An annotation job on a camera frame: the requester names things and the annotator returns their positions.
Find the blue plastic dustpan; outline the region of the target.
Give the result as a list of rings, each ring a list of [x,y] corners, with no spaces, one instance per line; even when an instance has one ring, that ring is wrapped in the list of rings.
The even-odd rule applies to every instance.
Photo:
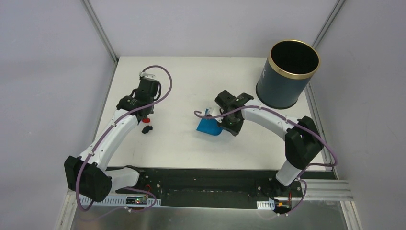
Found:
[[[204,112],[204,116],[207,115],[208,108],[206,108]],[[219,122],[222,118],[214,118],[214,119],[201,119],[196,130],[202,133],[206,133],[212,136],[218,136],[222,133],[223,129],[219,127]]]

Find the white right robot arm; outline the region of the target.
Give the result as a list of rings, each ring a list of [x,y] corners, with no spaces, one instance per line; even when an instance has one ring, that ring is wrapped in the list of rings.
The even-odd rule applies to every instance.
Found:
[[[295,178],[324,147],[314,121],[308,116],[289,118],[280,115],[247,93],[233,96],[223,90],[214,101],[222,114],[218,126],[233,136],[240,133],[244,121],[248,120],[284,140],[286,160],[270,181],[270,190],[277,196],[284,196],[291,190]]]

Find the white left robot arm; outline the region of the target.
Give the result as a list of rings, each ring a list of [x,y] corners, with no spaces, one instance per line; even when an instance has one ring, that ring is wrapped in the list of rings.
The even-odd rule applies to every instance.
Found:
[[[153,113],[152,103],[161,93],[158,80],[141,77],[139,86],[117,104],[113,117],[101,135],[78,157],[64,162],[69,189],[94,202],[103,201],[111,192],[128,187],[133,193],[145,190],[141,171],[133,166],[107,170],[108,163],[127,134]]]

